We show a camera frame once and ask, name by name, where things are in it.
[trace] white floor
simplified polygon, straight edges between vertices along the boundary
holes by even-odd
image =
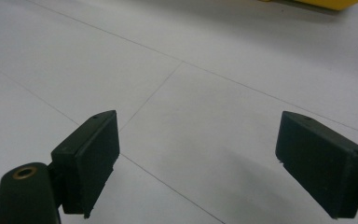
[[[0,178],[110,109],[122,154],[64,224],[358,223],[274,153],[283,110],[358,143],[358,5],[0,0]]]

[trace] dark green plastic part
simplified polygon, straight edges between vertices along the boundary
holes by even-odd
[[[28,163],[2,177],[0,223],[60,223],[45,164]]]
[[[66,214],[90,216],[118,154],[114,110],[89,118],[51,152],[54,169],[63,174],[66,186],[62,199]]]
[[[358,145],[296,113],[282,113],[276,155],[332,218],[358,209]]]

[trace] screw hole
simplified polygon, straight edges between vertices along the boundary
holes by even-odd
[[[14,179],[25,179],[28,178],[36,173],[36,167],[34,166],[28,166],[28,167],[22,167],[19,170],[14,173],[13,178]]]
[[[354,152],[354,154],[358,155],[358,150],[357,149],[355,149],[353,152]]]

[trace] yellow object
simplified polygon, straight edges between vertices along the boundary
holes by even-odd
[[[358,0],[296,0],[297,2],[307,3],[318,7],[327,7],[334,10],[342,10],[358,3]]]

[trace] white tile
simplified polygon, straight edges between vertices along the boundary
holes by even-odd
[[[0,71],[77,123],[125,124],[180,62],[23,0],[0,1]]]
[[[358,129],[358,4],[31,1]]]
[[[62,223],[221,223],[154,177],[119,157],[89,219],[61,214]]]
[[[275,157],[283,110],[358,143],[353,129],[184,64],[121,131],[122,153],[226,223],[334,223]]]
[[[25,163],[50,163],[50,152],[77,127],[0,74],[0,179]]]
[[[0,178],[49,153],[77,125],[0,74]],[[90,219],[61,211],[62,223],[221,223],[124,157],[119,157]]]

